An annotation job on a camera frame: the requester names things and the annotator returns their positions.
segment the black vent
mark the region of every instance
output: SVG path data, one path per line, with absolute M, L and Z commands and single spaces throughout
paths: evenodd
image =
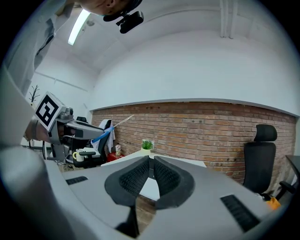
M 77 178 L 68 179 L 68 180 L 66 180 L 66 182 L 67 182 L 68 185 L 72 185 L 72 184 L 82 182 L 82 181 L 85 181 L 85 180 L 87 180 L 87 178 L 81 176 L 81 177 L 77 177 Z
M 228 195 L 220 199 L 244 232 L 259 224 L 259 220 L 234 195 Z

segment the white desk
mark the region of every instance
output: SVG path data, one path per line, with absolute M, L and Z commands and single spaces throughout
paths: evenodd
M 101 167 L 106 166 L 106 165 L 110 165 L 110 164 L 115 164 L 115 163 L 119 163 L 119 162 L 123 162 L 132 158 L 136 158 L 136 157 L 143 157 L 146 156 L 146 154 L 143 151 L 138 151 L 132 154 L 129 154 L 125 157 L 122 157 L 120 159 L 117 159 L 115 161 L 109 162 L 109 163 L 105 163 L 102 164 Z M 156 154 L 156 153 L 150 153 L 149 157 L 150 158 L 154 158 L 155 156 L 162 156 L 162 157 L 167 157 L 167 158 L 172 158 L 172 159 L 176 159 L 179 161 L 183 161 L 186 163 L 190 163 L 190 164 L 194 164 L 194 165 L 198 165 L 201 167 L 206 167 L 203 161 L 199 161 L 199 160 L 189 160 L 189 159 L 182 159 L 182 158 L 177 158 L 177 157 L 169 157 L 169 156 L 164 156 L 164 155 L 160 155 L 160 154 Z M 158 184 L 156 183 L 156 181 L 154 179 L 148 178 L 147 181 L 145 182 L 144 187 L 142 188 L 140 195 L 143 195 L 147 198 L 150 198 L 154 201 L 157 201 L 159 199 L 159 189 L 158 189 Z

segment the person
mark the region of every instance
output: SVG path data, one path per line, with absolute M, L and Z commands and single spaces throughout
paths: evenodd
M 16 86 L 25 96 L 35 69 L 45 57 L 57 30 L 70 17 L 74 5 L 104 16 L 112 21 L 123 12 L 130 12 L 142 0 L 47 0 L 44 1 L 27 20 L 14 39 L 6 57 L 4 66 L 10 73 Z M 63 135 L 63 126 L 59 126 L 59 136 Z M 32 119 L 24 133 L 26 140 L 49 142 L 47 130 Z

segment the small green plant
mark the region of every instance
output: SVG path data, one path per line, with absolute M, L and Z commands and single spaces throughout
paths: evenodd
M 143 140 L 142 141 L 142 148 L 146 150 L 153 149 L 153 142 L 150 140 Z

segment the wooden floor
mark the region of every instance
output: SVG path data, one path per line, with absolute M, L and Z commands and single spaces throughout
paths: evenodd
M 139 195 L 136 199 L 136 218 L 140 233 L 151 223 L 155 212 L 155 201 Z

